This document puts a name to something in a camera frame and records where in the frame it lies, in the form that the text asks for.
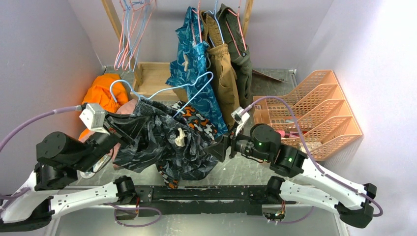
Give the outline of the light blue wire hanger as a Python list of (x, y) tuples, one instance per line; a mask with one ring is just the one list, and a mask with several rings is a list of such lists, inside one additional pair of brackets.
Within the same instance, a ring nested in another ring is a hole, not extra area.
[(206, 72), (206, 73), (204, 73), (204, 74), (202, 74), (201, 76), (198, 76), (197, 78), (196, 78), (196, 80), (194, 81), (194, 83), (188, 83), (188, 84), (184, 84), (184, 85), (181, 85), (181, 86), (176, 86), (176, 87), (170, 87), (170, 88), (164, 88), (164, 89), (161, 89), (161, 90), (158, 90), (157, 92), (155, 92), (155, 93), (153, 93), (151, 96), (149, 96), (149, 97), (146, 97), (146, 96), (144, 96), (144, 95), (139, 95), (136, 91), (134, 91), (133, 90), (133, 87), (132, 87), (132, 85), (129, 83), (129, 82), (127, 82), (126, 80), (123, 80), (123, 79), (119, 79), (119, 80), (115, 80), (114, 82), (112, 82), (111, 83), (111, 85), (110, 85), (110, 88), (109, 88), (109, 90), (110, 90), (110, 94), (111, 94), (111, 97), (113, 98), (113, 100), (115, 101), (115, 102), (118, 102), (118, 100), (117, 100), (117, 98), (116, 98), (116, 96), (115, 96), (115, 94), (114, 94), (114, 92), (113, 92), (113, 87), (114, 87), (114, 85), (116, 84), (116, 83), (124, 83), (124, 84), (127, 84), (128, 85), (128, 88), (130, 89), (130, 91), (131, 92), (133, 92), (133, 94), (136, 96), (136, 97), (138, 97), (139, 98), (139, 100), (141, 100), (141, 99), (145, 99), (145, 100), (152, 100), (154, 97), (156, 97), (157, 95), (159, 95), (160, 93), (162, 93), (162, 92), (165, 92), (165, 91), (169, 91), (169, 90), (175, 90), (175, 89), (181, 89), (181, 88), (184, 88), (184, 87), (195, 87), (196, 85), (197, 85), (197, 83), (198, 83), (198, 81), (199, 81), (199, 79), (201, 79), (201, 78), (203, 78), (204, 76), (207, 76), (208, 77), (208, 81), (198, 90), (198, 92), (196, 93), (196, 94), (194, 94), (193, 96), (192, 96), (192, 98), (191, 99), (189, 99), (179, 110), (177, 110), (177, 112), (173, 115), (173, 117), (176, 117), (177, 115), (179, 115), (180, 113), (181, 113), (181, 111), (182, 110), (184, 110), (184, 108), (192, 101), (192, 100), (194, 100), (195, 98), (196, 98), (196, 96), (198, 95), (198, 94), (200, 94), (202, 91), (203, 91), (203, 89), (204, 88), (206, 88), (210, 83), (211, 83), (211, 81), (213, 80), (213, 78), (214, 78), (214, 74), (212, 73), (212, 72), (210, 72), (210, 71), (208, 71), (208, 72)]

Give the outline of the dark leaf print shorts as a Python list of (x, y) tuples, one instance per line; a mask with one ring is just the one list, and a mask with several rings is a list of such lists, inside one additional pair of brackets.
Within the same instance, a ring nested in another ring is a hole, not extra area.
[(114, 164), (137, 173), (164, 158), (174, 157), (176, 145), (176, 130), (179, 127), (187, 129), (183, 118), (173, 115), (185, 102), (178, 101), (166, 106), (157, 101), (138, 101), (132, 115), (149, 116), (146, 126), (134, 138), (134, 144), (122, 147), (117, 153)]

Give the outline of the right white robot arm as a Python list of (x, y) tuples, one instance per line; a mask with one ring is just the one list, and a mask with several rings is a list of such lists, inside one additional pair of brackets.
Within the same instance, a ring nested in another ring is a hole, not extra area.
[(240, 153), (248, 159), (269, 163), (271, 176), (265, 189), (266, 204), (299, 202), (325, 209), (356, 228), (363, 229), (374, 217), (371, 201), (377, 187), (357, 184), (338, 175), (331, 176), (324, 167), (295, 147), (281, 143), (281, 135), (266, 124), (256, 124), (245, 136), (236, 131), (218, 137), (205, 152), (220, 162)]

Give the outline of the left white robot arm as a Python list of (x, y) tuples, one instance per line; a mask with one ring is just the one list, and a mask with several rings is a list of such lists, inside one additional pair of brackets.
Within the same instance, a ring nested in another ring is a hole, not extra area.
[(89, 206), (134, 202), (137, 193), (130, 177), (122, 176), (95, 189), (60, 195), (60, 190), (89, 171), (117, 144), (132, 146), (148, 116), (106, 115), (104, 132), (81, 142), (57, 131), (36, 145), (37, 164), (28, 180), (0, 208), (1, 232), (27, 232), (47, 226), (52, 219)]

